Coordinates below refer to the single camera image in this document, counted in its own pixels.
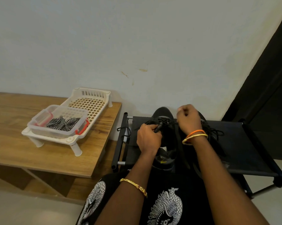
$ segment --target clear plastic container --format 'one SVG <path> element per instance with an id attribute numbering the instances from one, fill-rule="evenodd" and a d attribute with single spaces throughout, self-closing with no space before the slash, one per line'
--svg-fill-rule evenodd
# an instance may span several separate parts
<path id="1" fill-rule="evenodd" d="M 67 106 L 50 105 L 39 112 L 27 124 L 34 134 L 63 139 L 74 135 L 81 135 L 90 124 L 88 119 L 88 110 L 73 108 Z M 46 124 L 53 118 L 63 116 L 64 119 L 80 118 L 76 125 L 70 131 L 55 130 L 47 128 Z"/>

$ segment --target forearm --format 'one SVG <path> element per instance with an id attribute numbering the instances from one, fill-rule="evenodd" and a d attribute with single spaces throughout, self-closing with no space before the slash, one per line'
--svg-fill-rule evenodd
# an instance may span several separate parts
<path id="1" fill-rule="evenodd" d="M 153 160 L 154 155 L 141 154 L 126 179 L 146 189 Z M 144 198 L 135 186 L 121 182 L 95 224 L 139 224 Z"/>
<path id="2" fill-rule="evenodd" d="M 215 224 L 268 224 L 237 185 L 205 137 L 195 137 L 197 153 Z"/>

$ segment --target wooden tabletop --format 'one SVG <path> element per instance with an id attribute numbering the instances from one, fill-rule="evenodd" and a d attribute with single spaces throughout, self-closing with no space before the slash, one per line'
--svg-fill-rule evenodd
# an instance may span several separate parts
<path id="1" fill-rule="evenodd" d="M 45 141 L 36 147 L 21 131 L 49 105 L 60 105 L 66 98 L 0 93 L 0 164 L 90 178 L 121 103 L 106 107 L 88 134 L 78 140 L 83 151 L 76 157 L 70 146 Z"/>

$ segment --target white peacock pattern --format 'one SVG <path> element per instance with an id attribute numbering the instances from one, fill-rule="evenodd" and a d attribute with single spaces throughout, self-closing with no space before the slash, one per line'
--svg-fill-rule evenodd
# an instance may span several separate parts
<path id="1" fill-rule="evenodd" d="M 147 224 L 176 225 L 183 212 L 181 199 L 174 193 L 178 188 L 171 188 L 158 195 L 155 205 L 151 208 Z"/>
<path id="2" fill-rule="evenodd" d="M 104 181 L 99 181 L 94 189 L 89 194 L 86 204 L 83 208 L 83 211 L 79 217 L 79 221 L 77 225 L 88 225 L 88 222 L 82 223 L 86 218 L 92 215 L 95 209 L 98 207 L 102 198 L 104 197 L 104 193 L 106 192 L 106 183 Z"/>

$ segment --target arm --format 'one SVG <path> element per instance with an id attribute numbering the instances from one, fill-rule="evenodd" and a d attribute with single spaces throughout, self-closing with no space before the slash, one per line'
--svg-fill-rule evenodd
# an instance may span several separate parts
<path id="1" fill-rule="evenodd" d="M 180 128 L 187 135 L 202 128 L 198 111 L 192 105 L 180 107 L 177 118 Z M 190 142 L 197 153 L 215 224 L 269 224 L 222 165 L 208 140 L 197 136 Z"/>
<path id="2" fill-rule="evenodd" d="M 141 155 L 126 176 L 144 189 L 147 187 L 154 157 L 161 146 L 161 132 L 154 133 L 157 125 L 143 124 L 138 130 L 137 144 Z M 105 205 L 95 224 L 139 224 L 144 195 L 132 184 L 123 181 Z"/>

